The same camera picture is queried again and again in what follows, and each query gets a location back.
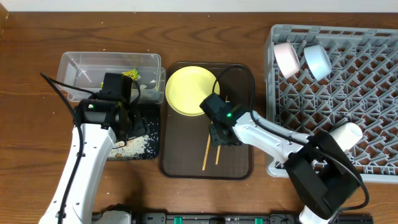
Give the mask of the wooden chopstick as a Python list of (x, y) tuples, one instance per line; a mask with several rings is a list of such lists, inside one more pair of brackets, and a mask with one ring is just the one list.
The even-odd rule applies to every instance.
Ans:
[(215, 165), (216, 165), (216, 166), (217, 166), (218, 163), (219, 163), (220, 151), (221, 151), (221, 145), (219, 145), (218, 148), (217, 148), (216, 161), (215, 161)]
[(204, 158), (203, 158), (203, 165), (202, 165), (202, 171), (205, 171), (205, 169), (206, 169), (206, 163), (207, 163), (207, 159), (208, 159), (208, 152), (209, 152), (209, 149), (210, 149), (210, 144), (211, 144), (211, 136), (210, 136), (210, 134), (208, 135), (208, 140), (207, 140), (207, 143), (206, 143), (206, 148), (205, 148), (205, 155), (204, 155)]

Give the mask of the white tissue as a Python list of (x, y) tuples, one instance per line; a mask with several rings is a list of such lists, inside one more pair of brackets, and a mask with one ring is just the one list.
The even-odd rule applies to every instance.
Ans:
[(141, 91), (152, 91), (155, 90), (157, 82), (155, 80), (138, 80), (139, 89)]

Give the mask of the green snack wrapper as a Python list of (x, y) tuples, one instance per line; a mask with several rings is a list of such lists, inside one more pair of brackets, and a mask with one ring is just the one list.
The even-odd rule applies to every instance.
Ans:
[(139, 90), (138, 80), (141, 78), (139, 72), (133, 68), (126, 72), (115, 73), (107, 72), (105, 73), (104, 80), (100, 87), (102, 90), (122, 90), (127, 87)]

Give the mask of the yellow plate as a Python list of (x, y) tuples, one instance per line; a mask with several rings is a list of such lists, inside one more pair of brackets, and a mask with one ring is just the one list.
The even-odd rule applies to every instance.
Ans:
[(170, 107), (185, 116), (204, 114), (202, 101), (213, 92), (216, 77), (209, 70), (198, 66), (179, 68), (170, 76), (165, 96)]

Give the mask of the pink bowl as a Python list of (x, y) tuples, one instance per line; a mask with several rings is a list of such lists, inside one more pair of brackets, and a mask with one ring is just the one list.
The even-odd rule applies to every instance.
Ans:
[(291, 43), (277, 44), (273, 49), (277, 64), (285, 78), (290, 78), (300, 70), (299, 59)]

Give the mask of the light blue bowl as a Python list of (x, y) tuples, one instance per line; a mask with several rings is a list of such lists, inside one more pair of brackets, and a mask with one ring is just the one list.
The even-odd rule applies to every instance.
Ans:
[(317, 81), (322, 80), (331, 73), (331, 62), (321, 45), (304, 48), (304, 56), (312, 75)]

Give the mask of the white cup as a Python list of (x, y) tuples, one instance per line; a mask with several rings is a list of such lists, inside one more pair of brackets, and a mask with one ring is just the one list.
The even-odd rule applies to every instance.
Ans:
[(363, 137), (361, 128), (355, 123), (346, 123), (330, 133), (341, 150), (346, 153)]

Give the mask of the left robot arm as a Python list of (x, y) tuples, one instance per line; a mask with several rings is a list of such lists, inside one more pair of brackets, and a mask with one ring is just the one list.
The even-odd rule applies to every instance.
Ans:
[(146, 134), (145, 104), (81, 100), (67, 162), (41, 223), (91, 223), (108, 156), (117, 142)]

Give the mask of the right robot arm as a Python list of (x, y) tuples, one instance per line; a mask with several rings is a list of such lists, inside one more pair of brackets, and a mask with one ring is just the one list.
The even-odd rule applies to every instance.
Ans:
[(220, 101), (200, 107), (216, 133), (213, 144), (248, 144), (283, 163), (305, 205), (300, 223), (330, 223), (358, 189), (363, 190), (365, 201), (355, 209), (368, 204), (363, 179), (345, 154), (363, 136), (357, 124), (346, 123), (332, 133), (310, 136), (289, 131), (241, 105)]

